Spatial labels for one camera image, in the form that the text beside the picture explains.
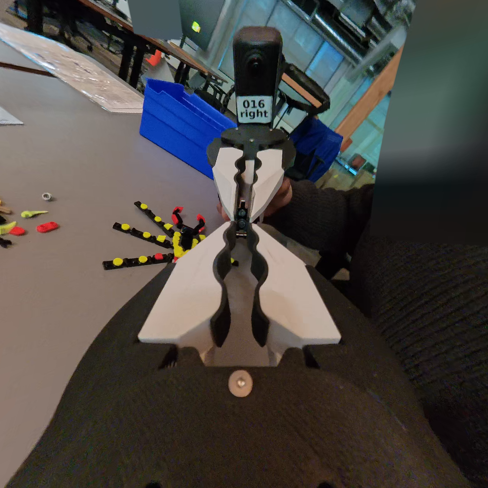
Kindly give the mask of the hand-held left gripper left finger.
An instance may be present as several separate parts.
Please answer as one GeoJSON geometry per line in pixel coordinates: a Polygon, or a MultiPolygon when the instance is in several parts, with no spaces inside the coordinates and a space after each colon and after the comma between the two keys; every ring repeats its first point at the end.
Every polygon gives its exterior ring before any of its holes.
{"type": "Polygon", "coordinates": [[[226,222],[171,268],[138,340],[193,347],[207,353],[222,347],[230,329],[224,279],[231,269],[234,224],[226,222]]]}

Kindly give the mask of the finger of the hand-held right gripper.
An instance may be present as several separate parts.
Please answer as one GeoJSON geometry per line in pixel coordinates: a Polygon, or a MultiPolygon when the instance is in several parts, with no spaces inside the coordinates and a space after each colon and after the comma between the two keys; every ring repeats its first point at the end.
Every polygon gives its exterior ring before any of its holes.
{"type": "Polygon", "coordinates": [[[281,187],[284,178],[283,150],[266,149],[247,159],[244,170],[244,201],[250,222],[259,218],[281,187]]]}
{"type": "Polygon", "coordinates": [[[247,183],[243,180],[242,172],[236,164],[246,162],[243,159],[243,150],[235,147],[221,147],[213,166],[214,182],[223,210],[231,221],[239,219],[238,211],[241,202],[247,204],[247,183]]]}

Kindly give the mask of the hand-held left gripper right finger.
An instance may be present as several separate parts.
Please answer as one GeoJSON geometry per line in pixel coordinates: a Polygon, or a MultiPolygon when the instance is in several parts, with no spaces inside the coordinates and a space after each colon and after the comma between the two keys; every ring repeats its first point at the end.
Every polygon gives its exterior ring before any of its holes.
{"type": "Polygon", "coordinates": [[[289,348],[337,345],[341,334],[305,263],[256,224],[248,229],[251,273],[257,280],[251,325],[271,357],[289,348]]]}

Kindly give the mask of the small black lego piece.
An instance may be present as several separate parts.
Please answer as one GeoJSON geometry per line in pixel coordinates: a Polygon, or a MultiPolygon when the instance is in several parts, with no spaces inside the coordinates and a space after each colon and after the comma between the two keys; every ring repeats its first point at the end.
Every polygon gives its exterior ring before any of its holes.
{"type": "Polygon", "coordinates": [[[247,202],[244,199],[240,199],[235,212],[235,227],[237,239],[245,239],[247,237],[248,223],[249,214],[247,202]]]}

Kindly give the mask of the black yellow lego scorpion model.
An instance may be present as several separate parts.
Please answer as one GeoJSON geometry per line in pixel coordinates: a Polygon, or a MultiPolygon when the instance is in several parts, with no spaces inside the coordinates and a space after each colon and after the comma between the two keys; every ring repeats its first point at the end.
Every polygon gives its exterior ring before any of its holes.
{"type": "Polygon", "coordinates": [[[130,235],[142,241],[152,243],[158,247],[169,250],[168,253],[155,253],[154,255],[141,255],[135,258],[114,258],[102,262],[105,271],[137,268],[150,265],[175,264],[180,258],[198,246],[205,239],[204,230],[206,228],[205,217],[198,214],[197,224],[190,227],[184,223],[182,213],[184,208],[176,206],[171,214],[171,222],[166,223],[162,218],[153,213],[147,204],[141,201],[134,203],[136,208],[147,216],[154,223],[162,234],[153,235],[147,231],[140,231],[128,223],[114,223],[113,229],[130,235]]]}

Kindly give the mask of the person's right forearm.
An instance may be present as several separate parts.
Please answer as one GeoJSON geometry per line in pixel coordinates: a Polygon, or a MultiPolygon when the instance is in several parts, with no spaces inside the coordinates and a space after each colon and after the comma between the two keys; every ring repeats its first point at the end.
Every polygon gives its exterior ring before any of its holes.
{"type": "Polygon", "coordinates": [[[317,188],[308,180],[291,181],[292,199],[282,209],[286,237],[319,252],[316,269],[331,279],[346,266],[371,216],[374,184],[338,190],[317,188]]]}

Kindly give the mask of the pile of loose lego pieces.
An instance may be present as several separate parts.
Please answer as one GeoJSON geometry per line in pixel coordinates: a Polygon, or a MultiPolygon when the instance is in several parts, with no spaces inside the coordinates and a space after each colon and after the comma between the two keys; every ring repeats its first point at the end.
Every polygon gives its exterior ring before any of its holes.
{"type": "Polygon", "coordinates": [[[1,201],[1,248],[8,249],[15,244],[15,238],[29,233],[48,234],[60,229],[60,224],[51,220],[49,212],[41,210],[23,210],[15,213],[4,201],[1,201]]]}

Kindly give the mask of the person's right hand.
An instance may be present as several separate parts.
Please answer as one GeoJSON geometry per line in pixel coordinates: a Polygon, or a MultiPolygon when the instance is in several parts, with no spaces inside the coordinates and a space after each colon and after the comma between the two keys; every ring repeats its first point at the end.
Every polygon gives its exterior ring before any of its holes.
{"type": "Polygon", "coordinates": [[[284,177],[281,187],[270,201],[263,214],[253,223],[263,222],[270,224],[278,230],[283,230],[289,226],[289,219],[282,211],[292,199],[292,185],[288,177],[284,177]]]}

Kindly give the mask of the blue plastic bin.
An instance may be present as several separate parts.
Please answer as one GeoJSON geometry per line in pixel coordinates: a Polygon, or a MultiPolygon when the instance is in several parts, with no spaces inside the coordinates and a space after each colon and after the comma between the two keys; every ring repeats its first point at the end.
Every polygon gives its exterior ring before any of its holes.
{"type": "Polygon", "coordinates": [[[140,135],[213,180],[206,150],[237,125],[178,83],[147,79],[140,135]]]}
{"type": "Polygon", "coordinates": [[[343,136],[316,117],[306,117],[290,134],[296,149],[293,165],[285,172],[294,181],[316,183],[337,158],[343,136]]]}

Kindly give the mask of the wooden background table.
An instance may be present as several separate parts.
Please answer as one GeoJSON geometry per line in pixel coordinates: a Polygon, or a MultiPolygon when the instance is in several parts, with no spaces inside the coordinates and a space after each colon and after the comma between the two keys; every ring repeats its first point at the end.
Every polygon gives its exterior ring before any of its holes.
{"type": "Polygon", "coordinates": [[[179,46],[165,40],[157,40],[134,32],[133,27],[128,21],[123,20],[100,3],[95,1],[78,1],[84,9],[93,12],[92,16],[99,16],[108,23],[96,21],[95,26],[114,37],[123,41],[122,58],[119,67],[118,76],[127,82],[131,87],[137,88],[145,55],[153,54],[155,51],[162,52],[163,56],[170,56],[179,61],[178,68],[175,72],[175,81],[185,84],[188,81],[190,70],[196,70],[205,82],[215,81],[220,84],[224,78],[217,74],[216,71],[207,67],[203,62],[196,60],[189,53],[179,46]]]}

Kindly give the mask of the person's black sweater torso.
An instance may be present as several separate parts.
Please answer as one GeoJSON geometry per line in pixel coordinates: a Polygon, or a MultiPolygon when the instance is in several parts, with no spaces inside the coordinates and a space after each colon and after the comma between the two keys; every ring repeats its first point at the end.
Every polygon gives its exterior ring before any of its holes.
{"type": "Polygon", "coordinates": [[[487,487],[487,246],[347,230],[350,297],[377,327],[433,431],[474,487],[487,487]]]}

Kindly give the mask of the flat clear plastic bag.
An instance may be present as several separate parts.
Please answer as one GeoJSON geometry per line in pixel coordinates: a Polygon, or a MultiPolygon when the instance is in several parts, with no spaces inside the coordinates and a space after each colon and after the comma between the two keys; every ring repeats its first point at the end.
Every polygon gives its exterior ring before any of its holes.
{"type": "Polygon", "coordinates": [[[1,23],[1,41],[111,113],[141,114],[143,96],[112,72],[54,40],[1,23]]]}

